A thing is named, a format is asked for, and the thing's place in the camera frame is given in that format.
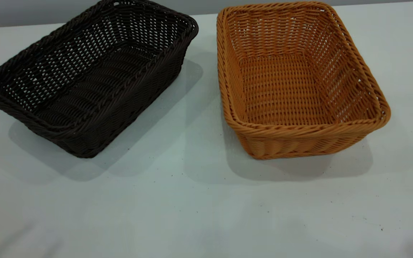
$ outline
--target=white tabletop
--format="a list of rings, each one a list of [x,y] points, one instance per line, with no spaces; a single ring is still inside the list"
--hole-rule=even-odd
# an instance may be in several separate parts
[[[413,258],[413,2],[335,7],[391,121],[340,153],[258,161],[224,122],[216,15],[178,79],[78,159],[0,111],[0,258]],[[0,28],[0,64],[56,25]]]

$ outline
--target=wicker basket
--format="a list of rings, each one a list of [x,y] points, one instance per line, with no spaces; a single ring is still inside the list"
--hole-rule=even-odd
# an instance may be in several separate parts
[[[147,0],[102,0],[0,67],[0,109],[94,157],[180,72],[194,19]]]
[[[329,5],[228,7],[217,28],[225,120],[252,157],[338,152],[389,121],[382,91]]]

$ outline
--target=basket rim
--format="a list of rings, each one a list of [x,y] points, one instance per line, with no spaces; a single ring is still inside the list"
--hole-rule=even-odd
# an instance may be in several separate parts
[[[87,21],[93,15],[95,15],[99,10],[101,10],[103,7],[106,7],[110,4],[118,3],[121,1],[122,0],[100,0],[95,5],[87,8],[81,14],[77,15],[76,17],[66,22],[64,25],[55,29],[48,35],[43,36],[40,40],[34,42],[30,46],[28,46],[27,48],[23,49],[18,54],[10,58],[8,61],[6,61],[4,64],[0,66],[0,75],[2,73],[10,71],[10,69],[13,68],[16,62],[19,62],[20,60],[27,58],[32,53],[38,52],[44,45],[49,44],[51,41],[54,41],[55,39],[58,39],[63,34],[66,34],[68,33],[68,31],[73,30],[75,26],[78,26],[84,21]],[[70,124],[62,125],[62,126],[54,126],[54,125],[48,124],[46,121],[42,119],[39,119],[32,112],[25,110],[20,105],[9,100],[2,94],[0,94],[0,101],[2,101],[7,106],[10,106],[10,108],[14,109],[21,116],[24,116],[26,121],[29,121],[30,124],[35,124],[36,127],[42,127],[44,129],[44,132],[46,132],[47,134],[46,136],[53,137],[53,138],[73,137],[78,132],[86,129],[88,126],[93,124],[96,120],[99,120],[102,117],[105,117],[106,114],[108,114],[115,107],[115,105],[121,102],[122,98],[124,97],[126,93],[125,92],[126,90],[130,88],[133,89],[133,86],[138,86],[141,80],[143,80],[146,76],[148,76],[148,74],[151,74],[155,70],[160,68],[160,66],[162,66],[162,64],[164,64],[166,60],[174,56],[179,51],[179,49],[176,49],[177,46],[185,42],[192,41],[192,39],[195,38],[195,36],[198,33],[197,22],[195,21],[195,19],[193,19],[192,17],[186,14],[179,13],[175,10],[169,9],[163,5],[152,2],[150,0],[131,0],[131,1],[138,2],[138,4],[141,4],[141,5],[150,6],[154,8],[155,11],[163,13],[164,15],[168,17],[174,16],[174,17],[180,18],[188,23],[188,29],[186,29],[169,47],[164,49],[161,53],[159,53],[155,58],[153,58],[144,67],[139,69],[139,71],[136,72],[133,77],[128,78],[118,87],[116,87],[112,92],[108,93],[108,95],[105,96],[98,103],[98,105],[94,108],[93,111],[88,112],[81,118],[75,119]],[[116,98],[118,99],[117,101],[114,101],[113,103],[110,102],[110,100],[115,100]]]
[[[235,13],[279,11],[296,8],[322,8],[328,13],[331,22],[336,26],[337,34],[342,39],[342,43],[347,47],[349,58],[354,60],[359,69],[361,80],[366,82],[370,93],[371,102],[374,105],[375,118],[359,119],[343,123],[333,124],[313,124],[313,125],[275,125],[275,124],[254,124],[241,121],[235,113],[234,101],[231,98],[231,85],[227,80],[227,58],[228,52],[223,46],[230,42],[228,34],[227,19]],[[339,135],[359,135],[368,134],[376,129],[383,127],[390,119],[390,107],[380,90],[379,86],[369,67],[366,65],[356,46],[354,45],[349,32],[336,11],[328,4],[317,1],[288,2],[288,3],[269,3],[251,4],[226,7],[218,14],[217,18],[217,43],[218,43],[218,77],[223,113],[226,122],[237,133],[245,134],[249,137],[263,138],[320,138],[338,137]]]

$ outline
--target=woven plastic rattan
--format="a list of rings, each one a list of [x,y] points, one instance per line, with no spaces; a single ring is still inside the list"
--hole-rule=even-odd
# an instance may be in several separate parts
[[[329,5],[228,7],[217,29],[224,117],[252,157],[338,152],[389,121],[382,91]]]
[[[0,109],[77,157],[94,157],[180,72],[191,17],[102,0],[0,67]]]

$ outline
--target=basket bottom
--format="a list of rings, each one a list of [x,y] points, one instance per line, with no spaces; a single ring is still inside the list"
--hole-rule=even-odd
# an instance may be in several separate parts
[[[299,54],[255,57],[240,63],[249,123],[332,124],[310,62]]]
[[[333,154],[361,141],[366,135],[329,139],[255,139],[237,134],[245,151],[255,159],[307,157]]]
[[[105,96],[133,77],[152,58],[154,54],[139,48],[118,49],[92,67],[68,92],[44,104],[36,115],[51,125],[68,125],[95,110]]]

